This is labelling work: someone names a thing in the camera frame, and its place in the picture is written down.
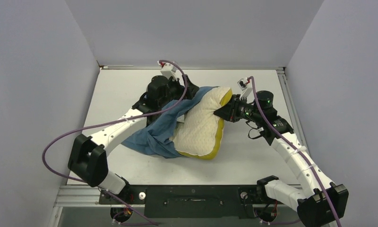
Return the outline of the yellow white pillow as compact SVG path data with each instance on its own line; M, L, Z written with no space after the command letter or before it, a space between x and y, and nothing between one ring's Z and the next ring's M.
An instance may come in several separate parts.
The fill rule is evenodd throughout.
M228 104L232 97L230 87L203 87L205 94L184 114L170 140L175 150L186 157L211 160L220 149L224 120L214 111Z

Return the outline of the blue pillowcase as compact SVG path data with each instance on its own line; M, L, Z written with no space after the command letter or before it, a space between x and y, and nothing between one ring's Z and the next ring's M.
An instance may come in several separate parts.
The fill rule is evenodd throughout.
M164 158L178 158L182 155L175 149L170 140L177 126L178 117L184 115L197 105L203 96L214 87L201 87L193 99L183 99L180 102L172 100L154 122L133 133L121 145L144 155L158 155Z

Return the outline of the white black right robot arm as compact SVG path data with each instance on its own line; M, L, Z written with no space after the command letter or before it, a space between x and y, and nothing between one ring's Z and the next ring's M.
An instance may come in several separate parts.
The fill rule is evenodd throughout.
M227 122L244 119L255 123L259 137L281 156L301 185L297 189L271 175L257 181L256 198L267 204L278 201L290 207L306 227L339 221L349 197L347 188L334 183L311 159L291 125L274 109L274 95L264 90L256 95L256 100L247 103L240 95L227 94L214 115Z

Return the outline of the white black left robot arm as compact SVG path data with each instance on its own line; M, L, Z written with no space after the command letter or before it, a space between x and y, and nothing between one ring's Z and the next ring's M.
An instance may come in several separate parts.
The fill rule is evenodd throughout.
M128 182L109 170L107 157L126 138L155 121L172 100L193 99L199 87L187 75L184 84L178 79L154 76L146 92L118 120L89 136L78 135L72 145L68 168L91 187L100 187L111 192L117 203L129 199Z

